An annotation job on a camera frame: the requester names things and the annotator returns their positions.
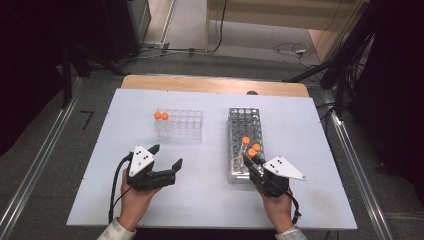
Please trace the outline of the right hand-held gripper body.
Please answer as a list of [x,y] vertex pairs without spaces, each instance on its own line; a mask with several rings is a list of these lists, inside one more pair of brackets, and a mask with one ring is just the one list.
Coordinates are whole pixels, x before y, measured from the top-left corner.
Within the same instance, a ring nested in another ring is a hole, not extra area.
[[254,164],[249,178],[266,197],[279,197],[289,190],[289,179],[306,180],[306,176],[282,156],[263,165]]

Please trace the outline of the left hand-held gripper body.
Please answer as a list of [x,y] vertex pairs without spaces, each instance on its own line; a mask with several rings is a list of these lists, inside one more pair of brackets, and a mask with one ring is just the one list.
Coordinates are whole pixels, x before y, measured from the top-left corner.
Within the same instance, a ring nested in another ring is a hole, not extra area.
[[152,155],[148,149],[137,145],[131,156],[127,171],[127,183],[131,188],[136,191],[150,191],[175,183],[176,172],[171,169],[159,172],[153,170],[156,155]]

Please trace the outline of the clear acrylic tube rack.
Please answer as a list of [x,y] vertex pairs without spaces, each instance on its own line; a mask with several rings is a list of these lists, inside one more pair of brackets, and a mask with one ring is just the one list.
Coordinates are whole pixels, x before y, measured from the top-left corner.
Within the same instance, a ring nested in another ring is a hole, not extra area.
[[159,139],[156,137],[158,140],[165,142],[202,141],[202,110],[158,108],[156,111],[169,114],[169,135],[167,138],[162,138],[162,135]]

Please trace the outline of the metal tube rack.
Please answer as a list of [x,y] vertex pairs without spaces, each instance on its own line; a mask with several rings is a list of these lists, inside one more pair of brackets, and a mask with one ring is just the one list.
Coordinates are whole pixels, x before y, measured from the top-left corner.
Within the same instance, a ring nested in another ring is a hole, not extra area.
[[248,183],[249,170],[244,165],[243,158],[238,157],[237,153],[241,139],[248,136],[250,143],[246,152],[252,148],[253,144],[257,143],[261,146],[261,150],[257,153],[264,157],[260,112],[257,108],[232,107],[229,109],[227,127],[229,140],[228,182],[230,184]]

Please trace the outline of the person's right hand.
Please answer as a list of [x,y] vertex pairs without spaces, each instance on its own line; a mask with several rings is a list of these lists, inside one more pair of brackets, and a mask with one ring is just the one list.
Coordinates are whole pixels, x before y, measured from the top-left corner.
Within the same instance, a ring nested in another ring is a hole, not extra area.
[[293,226],[291,218],[292,200],[287,195],[277,198],[266,197],[259,192],[263,201],[264,210],[276,232],[281,234]]

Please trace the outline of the person's left hand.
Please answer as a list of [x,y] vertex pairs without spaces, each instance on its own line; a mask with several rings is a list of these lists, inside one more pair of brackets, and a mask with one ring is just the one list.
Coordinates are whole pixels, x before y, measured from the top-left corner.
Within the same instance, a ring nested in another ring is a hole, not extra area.
[[120,224],[137,225],[147,212],[151,200],[159,191],[160,189],[153,189],[147,192],[132,189],[127,183],[127,170],[124,169],[121,184]]

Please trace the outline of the wooden table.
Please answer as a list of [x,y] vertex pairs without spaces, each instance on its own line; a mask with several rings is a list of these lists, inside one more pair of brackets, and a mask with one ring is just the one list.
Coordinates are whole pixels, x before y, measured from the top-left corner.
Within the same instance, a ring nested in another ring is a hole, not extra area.
[[309,96],[306,86],[301,83],[267,82],[218,77],[128,75],[124,78],[121,87],[124,89],[227,94],[255,92],[263,96]]

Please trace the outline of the grey power strip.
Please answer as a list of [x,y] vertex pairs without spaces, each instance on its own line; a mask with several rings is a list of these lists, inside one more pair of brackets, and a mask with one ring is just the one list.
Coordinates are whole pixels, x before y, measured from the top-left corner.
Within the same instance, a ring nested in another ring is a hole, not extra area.
[[163,50],[163,49],[169,49],[170,43],[162,43],[162,42],[144,42],[141,45],[142,49],[157,49],[157,50]]

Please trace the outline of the dark metal stand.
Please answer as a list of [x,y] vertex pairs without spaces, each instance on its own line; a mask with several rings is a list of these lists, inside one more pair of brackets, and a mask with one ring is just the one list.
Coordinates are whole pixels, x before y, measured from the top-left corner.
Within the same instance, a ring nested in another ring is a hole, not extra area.
[[70,72],[70,57],[68,46],[63,45],[61,50],[62,59],[62,77],[63,77],[63,103],[62,108],[66,108],[72,99],[72,84]]

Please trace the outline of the black metal stand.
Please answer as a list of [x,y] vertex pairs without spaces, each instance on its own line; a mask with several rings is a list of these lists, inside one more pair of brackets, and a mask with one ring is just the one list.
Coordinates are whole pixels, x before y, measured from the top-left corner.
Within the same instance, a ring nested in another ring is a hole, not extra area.
[[285,83],[298,83],[312,75],[325,71],[324,76],[319,81],[319,85],[323,90],[330,90],[334,84],[337,84],[335,103],[332,109],[338,117],[341,117],[346,80],[349,76],[350,68],[356,64],[374,36],[374,17],[379,3],[380,0],[370,0],[363,15],[359,18],[359,21],[334,57],[296,77],[285,80]]

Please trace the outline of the dark cabinet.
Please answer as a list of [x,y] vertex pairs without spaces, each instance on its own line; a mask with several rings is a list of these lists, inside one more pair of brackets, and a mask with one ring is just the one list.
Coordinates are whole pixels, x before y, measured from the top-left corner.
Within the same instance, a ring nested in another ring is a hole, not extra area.
[[118,60],[141,51],[151,23],[148,0],[104,0]]

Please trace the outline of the light wooden furniture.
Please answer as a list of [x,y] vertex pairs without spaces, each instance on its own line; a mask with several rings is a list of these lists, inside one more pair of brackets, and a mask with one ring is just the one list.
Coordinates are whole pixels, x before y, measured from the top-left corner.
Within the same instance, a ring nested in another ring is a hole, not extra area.
[[369,0],[206,0],[205,48],[209,23],[226,21],[308,29],[321,61],[331,58]]

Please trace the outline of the dark curtain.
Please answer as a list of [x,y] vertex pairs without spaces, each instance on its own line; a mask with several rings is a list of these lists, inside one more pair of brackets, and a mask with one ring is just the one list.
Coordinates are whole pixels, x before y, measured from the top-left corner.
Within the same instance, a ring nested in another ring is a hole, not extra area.
[[0,0],[0,156],[63,87],[60,46],[42,0]]
[[349,111],[384,164],[424,202],[424,0],[380,0],[375,38]]

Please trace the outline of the metal floor rail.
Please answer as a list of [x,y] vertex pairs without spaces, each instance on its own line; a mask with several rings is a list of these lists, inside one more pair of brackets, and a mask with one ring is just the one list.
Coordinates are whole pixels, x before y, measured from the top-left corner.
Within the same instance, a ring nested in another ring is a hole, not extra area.
[[73,97],[66,107],[60,110],[53,126],[51,127],[47,137],[43,141],[42,146],[37,152],[29,170],[19,185],[17,191],[9,201],[6,211],[0,220],[0,240],[7,240],[17,223],[23,209],[25,208],[32,191],[34,190],[46,164],[48,163],[52,151],[59,140],[64,127],[66,126],[75,105],[80,97],[81,90],[84,87],[86,79],[77,77],[73,86]]
[[337,116],[335,111],[330,113],[330,119],[344,150],[345,157],[361,194],[367,215],[373,225],[377,238],[379,240],[395,240],[368,177],[362,168],[344,121]]

